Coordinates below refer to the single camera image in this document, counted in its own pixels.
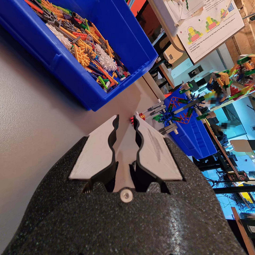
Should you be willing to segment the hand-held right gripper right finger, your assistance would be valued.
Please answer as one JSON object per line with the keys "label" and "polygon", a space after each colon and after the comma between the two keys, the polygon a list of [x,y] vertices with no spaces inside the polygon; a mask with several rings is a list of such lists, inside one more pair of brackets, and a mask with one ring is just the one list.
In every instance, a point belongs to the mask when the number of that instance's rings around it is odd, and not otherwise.
{"label": "hand-held right gripper right finger", "polygon": [[139,115],[133,116],[135,141],[139,149],[136,160],[129,166],[135,191],[145,193],[158,186],[158,192],[170,194],[169,182],[182,182],[183,175],[165,137]]}

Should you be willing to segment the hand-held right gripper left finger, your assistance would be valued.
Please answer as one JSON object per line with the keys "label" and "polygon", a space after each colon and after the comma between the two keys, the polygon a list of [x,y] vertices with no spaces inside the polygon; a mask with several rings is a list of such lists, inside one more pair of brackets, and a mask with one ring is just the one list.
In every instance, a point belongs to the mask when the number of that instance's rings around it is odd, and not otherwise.
{"label": "hand-held right gripper left finger", "polygon": [[89,190],[96,182],[100,182],[108,192],[113,192],[118,167],[113,145],[116,142],[118,127],[117,114],[86,137],[85,144],[68,177],[69,180],[86,181]]}

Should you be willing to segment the small blue plastic bin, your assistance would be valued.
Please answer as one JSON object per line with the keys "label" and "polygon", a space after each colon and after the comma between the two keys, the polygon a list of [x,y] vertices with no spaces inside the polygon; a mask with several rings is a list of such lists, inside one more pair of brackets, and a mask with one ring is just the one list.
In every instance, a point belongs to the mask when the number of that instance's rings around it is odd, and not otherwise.
{"label": "small blue plastic bin", "polygon": [[170,133],[174,141],[186,155],[193,156],[196,159],[206,158],[217,153],[217,149],[202,121],[196,119],[198,117],[196,111],[193,111],[190,118],[186,118],[187,112],[188,109],[185,109],[175,115],[184,122],[172,120],[173,123],[176,123],[178,131],[178,134]]}

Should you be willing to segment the blue snowflake construction toy model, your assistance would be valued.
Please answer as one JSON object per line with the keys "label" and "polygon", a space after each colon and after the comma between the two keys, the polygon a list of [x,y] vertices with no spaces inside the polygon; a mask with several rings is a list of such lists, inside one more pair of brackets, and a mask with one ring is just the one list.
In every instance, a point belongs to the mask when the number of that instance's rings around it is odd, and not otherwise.
{"label": "blue snowflake construction toy model", "polygon": [[166,134],[174,131],[178,134],[177,126],[173,122],[188,124],[193,112],[197,113],[197,120],[204,120],[215,117],[213,112],[205,110],[204,113],[201,111],[206,108],[206,105],[216,106],[219,104],[220,97],[213,91],[208,94],[197,96],[191,94],[192,84],[182,83],[179,88],[179,95],[186,95],[186,98],[174,97],[170,98],[170,103],[165,104],[159,100],[159,102],[151,106],[148,110],[142,113],[135,113],[135,116],[140,117],[143,120],[155,119],[159,123],[163,123],[166,127],[159,130],[161,134]]}

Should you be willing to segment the large blue plastic bin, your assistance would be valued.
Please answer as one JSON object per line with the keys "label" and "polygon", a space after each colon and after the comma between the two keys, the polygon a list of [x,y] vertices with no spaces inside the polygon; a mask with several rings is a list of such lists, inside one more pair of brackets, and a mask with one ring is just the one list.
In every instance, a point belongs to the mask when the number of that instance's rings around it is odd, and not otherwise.
{"label": "large blue plastic bin", "polygon": [[25,1],[1,1],[1,25],[88,109],[97,111],[145,74],[157,52],[125,1],[52,1],[94,23],[130,72],[106,93]]}

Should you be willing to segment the yellow green construction toy model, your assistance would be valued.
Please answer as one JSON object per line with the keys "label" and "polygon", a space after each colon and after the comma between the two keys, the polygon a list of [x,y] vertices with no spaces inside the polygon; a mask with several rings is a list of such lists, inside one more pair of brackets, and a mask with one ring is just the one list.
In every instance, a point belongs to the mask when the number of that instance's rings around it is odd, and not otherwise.
{"label": "yellow green construction toy model", "polygon": [[211,73],[207,89],[218,96],[220,104],[254,97],[255,55],[241,55],[231,69]]}

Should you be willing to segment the pile of colourful construction pieces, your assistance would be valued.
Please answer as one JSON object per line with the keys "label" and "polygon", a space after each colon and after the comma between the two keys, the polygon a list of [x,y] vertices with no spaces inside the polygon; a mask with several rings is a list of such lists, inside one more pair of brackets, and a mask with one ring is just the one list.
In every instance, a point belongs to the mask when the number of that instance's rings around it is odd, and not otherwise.
{"label": "pile of colourful construction pieces", "polygon": [[25,2],[106,93],[131,75],[91,21],[50,1]]}

